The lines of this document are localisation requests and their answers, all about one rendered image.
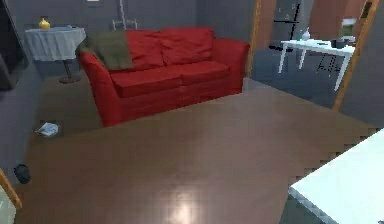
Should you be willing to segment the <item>red sofa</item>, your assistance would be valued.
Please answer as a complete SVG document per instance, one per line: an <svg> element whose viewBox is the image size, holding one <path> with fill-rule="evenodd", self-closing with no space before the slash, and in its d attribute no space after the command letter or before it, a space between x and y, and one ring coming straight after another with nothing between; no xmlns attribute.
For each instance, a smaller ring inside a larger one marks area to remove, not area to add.
<svg viewBox="0 0 384 224"><path fill-rule="evenodd" d="M92 54L78 57L105 127L242 92L248 43L211 27L124 32L133 68L108 70Z"/></svg>

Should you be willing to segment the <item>olive green blanket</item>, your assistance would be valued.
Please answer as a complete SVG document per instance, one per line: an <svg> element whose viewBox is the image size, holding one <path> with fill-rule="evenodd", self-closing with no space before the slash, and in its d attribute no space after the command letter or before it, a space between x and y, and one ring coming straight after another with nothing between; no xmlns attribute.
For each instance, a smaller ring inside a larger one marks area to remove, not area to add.
<svg viewBox="0 0 384 224"><path fill-rule="evenodd" d="M134 67L124 31L88 33L75 50L77 57L83 53L95 56L108 70Z"/></svg>

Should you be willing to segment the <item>grey fridge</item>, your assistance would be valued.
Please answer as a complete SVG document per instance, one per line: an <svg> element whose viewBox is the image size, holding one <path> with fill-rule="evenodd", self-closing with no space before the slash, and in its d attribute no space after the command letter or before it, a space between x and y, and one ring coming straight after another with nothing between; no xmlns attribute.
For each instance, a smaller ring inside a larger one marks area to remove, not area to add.
<svg viewBox="0 0 384 224"><path fill-rule="evenodd" d="M297 3L300 3L299 23L295 27L294 37L297 37L300 30L305 30L308 27L314 0L277 0L270 49L281 51L282 41L291 40L292 20Z"/></svg>

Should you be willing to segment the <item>white rectangular table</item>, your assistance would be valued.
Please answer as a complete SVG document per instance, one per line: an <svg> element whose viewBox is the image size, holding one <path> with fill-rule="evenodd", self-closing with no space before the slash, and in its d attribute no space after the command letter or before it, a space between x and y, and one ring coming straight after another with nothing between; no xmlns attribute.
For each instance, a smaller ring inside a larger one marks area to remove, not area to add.
<svg viewBox="0 0 384 224"><path fill-rule="evenodd" d="M343 80L344 74L347 70L347 66L352 59L352 56L355 52L355 48L352 46L345 46L341 49L333 48L330 41L308 39L308 40L286 40L282 41L283 49L280 56L280 62L278 67L278 73L282 72L283 64L288 48L299 49L302 51L299 68L303 67L304 59L307 51L313 51L318 53L325 53L335 56L343 57L343 62L339 71L338 78L335 83L334 90L337 91L340 87L340 84Z"/></svg>

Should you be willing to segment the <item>round table with white cloth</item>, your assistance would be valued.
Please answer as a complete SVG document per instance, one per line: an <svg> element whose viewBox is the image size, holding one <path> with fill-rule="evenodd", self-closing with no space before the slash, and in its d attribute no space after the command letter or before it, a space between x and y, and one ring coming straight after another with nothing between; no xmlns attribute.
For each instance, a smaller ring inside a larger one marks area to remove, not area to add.
<svg viewBox="0 0 384 224"><path fill-rule="evenodd" d="M28 29L25 31L25 36L35 61L63 62L67 75L59 80L60 83L69 84L81 80L79 76L72 75L68 61L77 58L75 50L86 38L83 28Z"/></svg>

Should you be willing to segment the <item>small black round object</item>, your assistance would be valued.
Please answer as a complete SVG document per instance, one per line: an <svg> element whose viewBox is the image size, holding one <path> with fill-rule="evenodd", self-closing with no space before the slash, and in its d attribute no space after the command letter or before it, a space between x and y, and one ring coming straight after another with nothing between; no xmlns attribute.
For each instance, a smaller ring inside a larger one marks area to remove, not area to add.
<svg viewBox="0 0 384 224"><path fill-rule="evenodd" d="M27 184L31 180L29 168L25 164L19 164L14 168L14 174L21 184Z"/></svg>

